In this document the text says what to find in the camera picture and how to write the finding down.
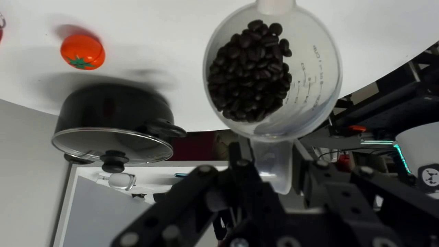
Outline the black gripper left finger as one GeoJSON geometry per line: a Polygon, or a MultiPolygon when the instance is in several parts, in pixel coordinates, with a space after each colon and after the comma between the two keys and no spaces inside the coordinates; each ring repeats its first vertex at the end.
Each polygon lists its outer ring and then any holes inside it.
{"type": "Polygon", "coordinates": [[[110,247],[195,247],[228,210],[239,210],[242,218],[224,237],[224,245],[243,238],[249,247],[276,247],[284,233],[284,210],[246,152],[232,142],[225,170],[212,164],[194,168],[118,233],[110,247]]]}

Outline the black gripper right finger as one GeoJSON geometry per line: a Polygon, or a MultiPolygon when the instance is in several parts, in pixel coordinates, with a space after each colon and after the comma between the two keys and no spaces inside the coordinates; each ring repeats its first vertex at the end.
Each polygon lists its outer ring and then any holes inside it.
{"type": "Polygon", "coordinates": [[[339,171],[301,142],[290,159],[304,207],[289,212],[283,247],[439,247],[434,197],[368,166],[339,171]]]}

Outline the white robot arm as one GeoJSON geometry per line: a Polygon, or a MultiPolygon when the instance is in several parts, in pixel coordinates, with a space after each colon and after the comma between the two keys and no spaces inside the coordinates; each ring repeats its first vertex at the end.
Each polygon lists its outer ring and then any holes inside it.
{"type": "Polygon", "coordinates": [[[194,168],[110,247],[195,247],[209,227],[219,247],[438,247],[438,126],[405,130],[396,144],[416,185],[368,166],[341,172],[302,153],[308,207],[291,212],[232,144],[227,170],[194,168]]]}

